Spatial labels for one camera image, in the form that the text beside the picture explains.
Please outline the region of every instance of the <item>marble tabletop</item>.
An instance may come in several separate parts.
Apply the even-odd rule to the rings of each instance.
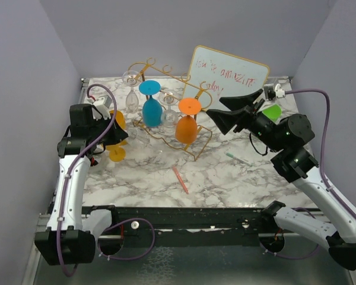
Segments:
[[[147,79],[158,81],[162,88],[173,89],[180,94],[183,92],[180,81],[164,77]],[[130,87],[123,85],[121,78],[93,78],[90,84],[93,83],[104,84],[114,92],[117,108],[123,112],[127,128],[131,128],[132,120],[139,114],[127,114],[125,111],[125,97]],[[287,78],[280,79],[280,83],[286,90],[291,89]],[[137,87],[135,91],[140,99],[141,113],[145,96],[138,92]],[[91,94],[98,97],[105,91],[94,87]],[[282,116],[298,112],[293,95],[276,103],[282,109]],[[83,206],[265,207],[278,200],[289,207],[315,207],[307,196],[277,174],[270,162],[274,153],[260,156],[254,151],[249,142],[249,132],[223,135],[204,112],[198,114],[197,121],[213,132],[212,139],[197,161],[191,155],[173,150],[153,138],[144,148],[124,145],[126,157],[118,163],[109,160],[106,151],[99,166],[89,170]],[[265,149],[261,142],[253,141],[256,148]],[[229,158],[226,152],[249,161],[252,166]],[[173,166],[180,172],[188,194],[177,180]]]

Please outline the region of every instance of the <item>purple cable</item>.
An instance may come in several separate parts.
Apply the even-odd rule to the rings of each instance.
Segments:
[[[303,211],[307,212],[310,216],[312,216],[315,219],[315,216],[306,208],[298,207],[298,208],[294,208],[293,210],[294,211],[303,210]],[[316,245],[315,249],[313,251],[311,251],[309,254],[305,255],[305,256],[291,257],[291,256],[287,256],[287,255],[284,255],[284,254],[278,254],[278,253],[271,252],[271,251],[267,250],[261,242],[260,242],[260,246],[269,254],[272,254],[272,255],[274,255],[276,257],[280,257],[280,258],[283,258],[283,259],[290,259],[290,260],[302,260],[302,259],[306,259],[306,258],[312,257],[312,256],[316,255],[319,252],[319,249],[320,249],[320,246]]]
[[[323,94],[323,96],[326,99],[326,119],[325,119],[325,125],[323,127],[323,134],[322,134],[322,144],[320,147],[320,175],[327,186],[328,191],[335,197],[336,200],[344,207],[344,209],[349,212],[353,218],[356,219],[356,213],[348,206],[348,204],[335,192],[331,184],[328,182],[328,179],[325,174],[325,144],[326,144],[326,134],[327,134],[327,127],[328,127],[328,120],[330,117],[330,97],[328,96],[327,92],[321,90],[321,89],[299,89],[299,90],[291,90],[291,91],[285,91],[285,94],[296,94],[296,93],[306,93],[306,92],[315,92],[315,93],[320,93]]]
[[[113,101],[113,108],[114,108],[114,112],[113,112],[113,116],[107,126],[107,128],[101,133],[101,135],[99,135],[91,144],[89,144],[88,146],[86,146],[85,149],[83,149],[78,155],[77,157],[73,160],[73,162],[71,163],[69,169],[67,170],[67,173],[65,175],[65,181],[63,183],[63,188],[62,188],[62,193],[61,193],[61,205],[59,207],[59,217],[63,217],[63,208],[65,208],[65,200],[66,200],[66,191],[67,191],[67,185],[68,185],[68,181],[71,178],[71,172],[74,169],[74,166],[76,165],[77,161],[84,156],[84,154],[94,145],[97,144],[98,141],[100,141],[105,134],[109,131],[109,129],[112,127],[113,123],[115,122],[115,117],[116,117],[116,113],[117,113],[117,104],[116,104],[116,99],[113,95],[113,93],[111,92],[111,90],[109,90],[106,86],[101,85],[101,84],[92,84],[87,88],[87,97],[90,97],[90,90],[93,87],[101,87],[103,89],[105,89],[110,97],[112,98]],[[78,264],[75,264],[73,270],[71,272],[68,271],[65,262],[63,261],[63,256],[62,256],[62,248],[61,248],[61,228],[62,228],[62,221],[58,220],[58,225],[57,225],[57,253],[58,253],[58,260],[59,263],[62,267],[62,271],[63,273],[67,276],[67,277],[71,277],[74,275],[74,273],[77,270]]]
[[[150,221],[144,219],[144,218],[130,218],[130,219],[127,219],[125,221],[121,221],[120,223],[118,224],[115,224],[114,226],[111,226],[109,227],[108,229],[105,230],[108,231],[108,230],[112,230],[112,229],[115,229],[119,226],[121,226],[122,224],[125,224],[125,223],[128,223],[129,221],[144,221],[146,222],[146,224],[149,225],[150,229],[152,230],[152,243],[150,244],[150,247],[147,249],[147,251],[145,251],[143,254],[140,254],[138,256],[133,256],[133,257],[116,257],[116,256],[112,256],[112,255],[105,255],[101,249],[100,249],[100,245],[99,243],[97,244],[99,250],[100,250],[100,254],[103,255],[104,257],[107,257],[107,258],[110,258],[110,259],[115,259],[115,260],[125,260],[125,261],[130,261],[130,260],[136,260],[136,259],[140,259],[144,256],[146,256],[146,254],[148,254],[149,252],[151,252],[153,246],[154,246],[154,242],[155,242],[155,233],[154,233],[154,228],[153,228],[153,225],[150,223]]]

